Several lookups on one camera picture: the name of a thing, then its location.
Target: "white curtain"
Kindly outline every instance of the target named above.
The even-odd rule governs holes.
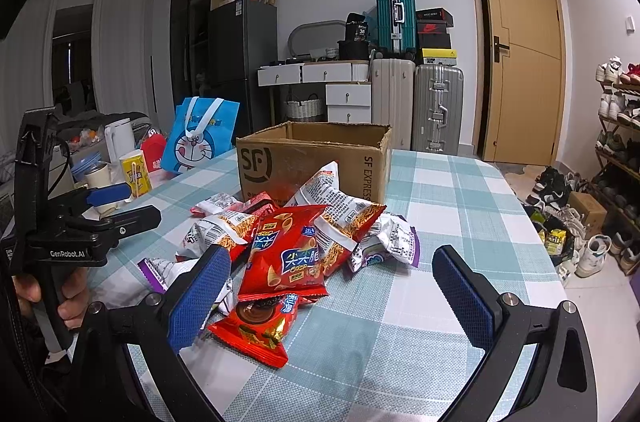
[[[15,150],[26,110],[53,106],[51,41],[58,0],[27,0],[0,41],[0,155]]]
[[[153,0],[94,0],[91,65],[98,112],[143,112],[152,120]]]

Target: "checkered tablecloth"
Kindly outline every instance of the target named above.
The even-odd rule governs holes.
[[[134,203],[162,212],[152,232],[124,240],[90,282],[110,307],[137,303],[146,281],[136,263],[171,259],[193,223],[189,209],[214,192],[239,192],[236,152],[176,177]],[[555,308],[566,298],[549,257],[510,187],[478,160],[395,151],[386,193],[390,212],[417,229],[419,269],[394,260],[352,279],[327,280],[329,297],[302,307],[284,340],[289,362],[273,370],[202,336],[180,353],[228,422],[435,421],[482,357],[472,348],[431,274],[433,251],[449,243],[498,290]],[[235,278],[236,285],[242,270]],[[510,410],[533,348],[523,352],[494,412]],[[139,353],[136,369],[156,413],[170,415]]]

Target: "doraemon cartoon character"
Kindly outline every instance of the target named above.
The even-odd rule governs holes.
[[[189,171],[204,159],[212,159],[215,152],[213,139],[206,130],[199,135],[194,135],[191,139],[183,135],[175,143],[175,158],[178,160],[175,171],[177,173]]]

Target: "mug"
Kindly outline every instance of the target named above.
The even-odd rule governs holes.
[[[107,166],[106,162],[101,162],[96,165],[93,169],[89,170],[84,174],[86,178],[86,183],[89,186],[89,189],[98,188],[98,187],[108,187],[111,185],[111,173],[109,171],[109,166]],[[110,209],[115,209],[116,203],[104,204],[101,206],[94,206],[95,209],[100,214],[104,214]]]
[[[131,188],[133,198],[138,198],[151,191],[151,179],[146,169],[145,154],[141,149],[134,149],[120,157],[120,166],[124,180]]]
[[[111,162],[116,163],[120,157],[136,148],[133,138],[131,119],[121,119],[104,127],[104,140],[109,150]]]

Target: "blue tote bag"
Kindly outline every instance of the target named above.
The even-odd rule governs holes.
[[[220,98],[185,98],[175,107],[160,167],[184,173],[229,151],[239,107],[240,103]]]

